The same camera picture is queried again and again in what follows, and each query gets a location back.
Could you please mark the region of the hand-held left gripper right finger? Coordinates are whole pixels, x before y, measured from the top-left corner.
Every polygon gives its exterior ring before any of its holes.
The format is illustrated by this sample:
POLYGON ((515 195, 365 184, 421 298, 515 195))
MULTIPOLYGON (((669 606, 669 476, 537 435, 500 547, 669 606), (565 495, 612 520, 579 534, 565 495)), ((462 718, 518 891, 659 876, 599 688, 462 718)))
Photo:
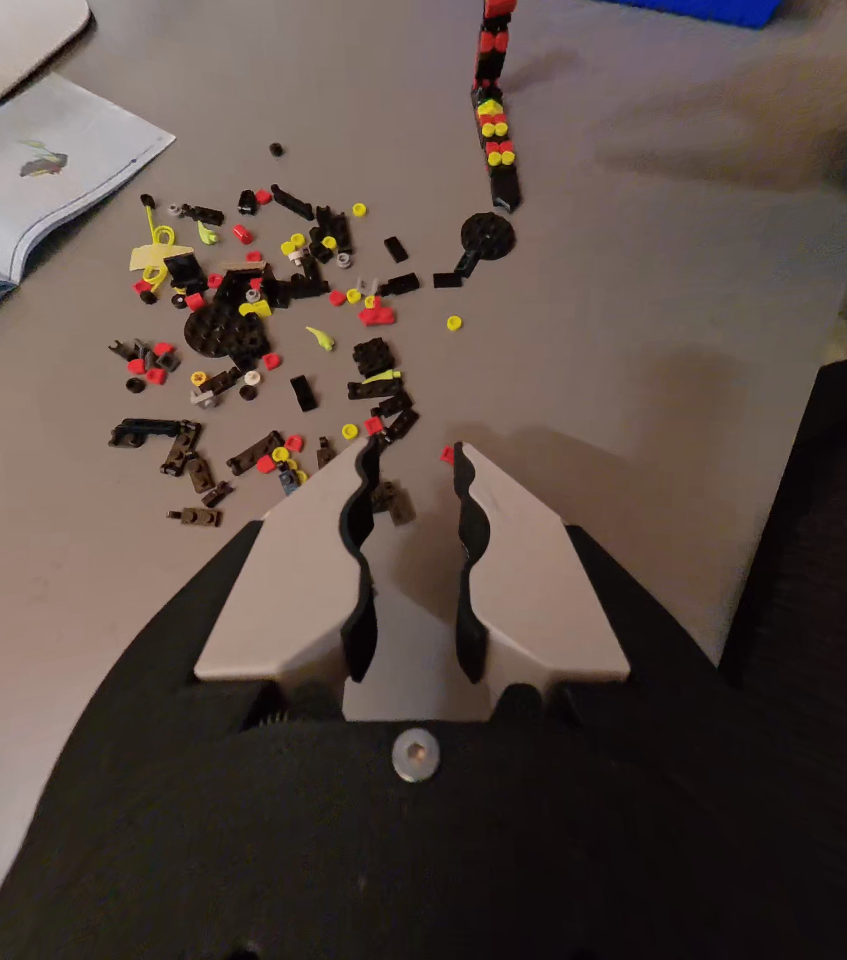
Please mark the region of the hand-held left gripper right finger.
POLYGON ((479 685, 615 683, 630 662, 561 516, 466 442, 454 445, 463 566, 455 646, 479 685))

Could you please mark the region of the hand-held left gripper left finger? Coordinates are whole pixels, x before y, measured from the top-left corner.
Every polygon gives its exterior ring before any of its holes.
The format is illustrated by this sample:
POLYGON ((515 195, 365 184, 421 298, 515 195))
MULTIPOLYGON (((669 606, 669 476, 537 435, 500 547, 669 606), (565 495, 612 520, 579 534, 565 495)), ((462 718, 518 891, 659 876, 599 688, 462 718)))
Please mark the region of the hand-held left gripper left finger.
POLYGON ((262 518, 195 664, 205 682, 361 683, 378 645, 362 546, 381 443, 352 443, 262 518))

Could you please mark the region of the pile of loose lego pieces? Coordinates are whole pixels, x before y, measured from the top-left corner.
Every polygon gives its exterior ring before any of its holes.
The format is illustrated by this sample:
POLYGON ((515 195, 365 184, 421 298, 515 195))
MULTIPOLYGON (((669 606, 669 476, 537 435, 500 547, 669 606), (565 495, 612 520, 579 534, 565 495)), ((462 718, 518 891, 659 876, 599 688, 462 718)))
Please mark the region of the pile of loose lego pieces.
MULTIPOLYGON (((332 260, 343 266, 353 262, 353 235, 347 216, 328 206, 314 206, 288 194, 277 184, 270 190, 245 189, 238 199, 237 211, 244 217, 259 212, 261 205, 276 203, 313 226, 309 235, 295 233, 281 245, 282 254, 297 270, 288 278, 273 274, 272 267, 259 250, 248 250, 245 260, 226 272, 207 273, 195 252, 176 244, 176 231, 169 223, 157 223, 156 200, 152 195, 140 195, 146 211, 151 244, 135 247, 131 253, 129 270, 139 272, 140 278, 133 290, 143 304, 159 302, 159 293, 169 283, 170 302, 177 309, 185 309, 188 317, 183 327, 185 344, 206 359, 229 361, 230 366, 213 376, 205 370, 194 370, 190 375, 190 402, 201 409, 213 409, 229 390, 238 389, 239 397, 252 402, 260 392, 261 365, 267 371, 279 369, 283 357, 270 349, 264 321, 273 316, 274 309, 287 309, 304 299, 325 297, 334 307, 344 304, 362 305, 358 319, 365 328, 391 326, 396 321, 388 298, 403 296, 421 289, 416 272, 408 272, 387 279, 371 287, 364 294, 362 288, 345 292, 332 289, 324 280, 321 267, 332 260)), ((210 227, 224 226, 222 211, 189 203, 170 204, 170 217, 194 222, 201 240, 213 245, 218 237, 210 227)), ((436 289, 454 289, 463 285, 480 263, 473 254, 462 255, 453 270, 435 272, 436 289)), ((134 394, 143 392, 148 384, 162 385, 175 371, 181 356, 173 342, 115 341, 108 347, 127 365, 125 388, 134 394)), ((363 434, 376 438, 380 448, 386 449, 406 437, 417 424, 420 414, 408 394, 403 372, 395 366, 396 357, 389 343, 382 337, 358 342, 352 351, 359 379, 346 384, 347 398, 352 402, 378 401, 369 408, 362 424, 347 423, 342 437, 350 442, 362 439, 363 434)), ((219 526, 222 519, 221 502, 233 491, 228 481, 215 482, 207 459, 201 454, 199 441, 202 425, 191 419, 160 419, 152 417, 125 417, 115 426, 108 444, 115 449, 138 450, 150 437, 165 437, 172 441, 166 459, 160 467, 164 475, 187 475, 200 503, 195 507, 170 510, 167 519, 184 526, 219 526)), ((291 495, 309 480, 309 474, 300 469, 296 454, 303 451, 306 441, 300 435, 285 437, 280 431, 271 431, 262 439, 225 461, 234 478, 257 470, 274 474, 286 495, 291 495)))

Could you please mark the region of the black round lego plate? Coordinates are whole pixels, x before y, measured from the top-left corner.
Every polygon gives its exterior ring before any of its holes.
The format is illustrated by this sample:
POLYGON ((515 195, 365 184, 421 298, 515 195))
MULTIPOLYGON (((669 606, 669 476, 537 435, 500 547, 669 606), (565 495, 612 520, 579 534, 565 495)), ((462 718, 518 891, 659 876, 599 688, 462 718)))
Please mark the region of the black round lego plate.
POLYGON ((466 254, 487 261, 508 256, 516 246, 513 223, 493 212, 469 216, 461 226, 460 239, 466 254))

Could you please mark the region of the long lego snake model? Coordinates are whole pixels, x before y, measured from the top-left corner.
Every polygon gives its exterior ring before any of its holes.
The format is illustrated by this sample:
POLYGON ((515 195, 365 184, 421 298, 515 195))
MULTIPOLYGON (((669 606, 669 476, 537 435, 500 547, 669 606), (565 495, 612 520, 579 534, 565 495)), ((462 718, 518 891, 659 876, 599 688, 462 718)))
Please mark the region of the long lego snake model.
POLYGON ((492 205, 514 213, 523 202, 517 152, 500 80, 517 1, 485 1, 470 102, 489 179, 492 205))

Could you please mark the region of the open instruction booklet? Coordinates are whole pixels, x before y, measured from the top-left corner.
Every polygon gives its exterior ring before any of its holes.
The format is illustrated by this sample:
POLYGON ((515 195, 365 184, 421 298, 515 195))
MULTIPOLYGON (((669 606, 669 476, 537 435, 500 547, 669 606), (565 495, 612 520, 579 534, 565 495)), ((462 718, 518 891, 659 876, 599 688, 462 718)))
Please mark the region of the open instruction booklet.
POLYGON ((0 302, 49 234, 110 197, 175 137, 49 74, 0 105, 0 302))

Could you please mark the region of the blue plastic bin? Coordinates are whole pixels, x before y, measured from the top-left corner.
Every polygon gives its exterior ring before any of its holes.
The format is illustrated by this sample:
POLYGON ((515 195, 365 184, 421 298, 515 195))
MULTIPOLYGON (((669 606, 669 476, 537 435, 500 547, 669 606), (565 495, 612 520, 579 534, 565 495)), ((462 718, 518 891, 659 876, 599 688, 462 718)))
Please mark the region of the blue plastic bin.
POLYGON ((674 17, 691 18, 747 30, 763 30, 783 1, 610 1, 674 17))

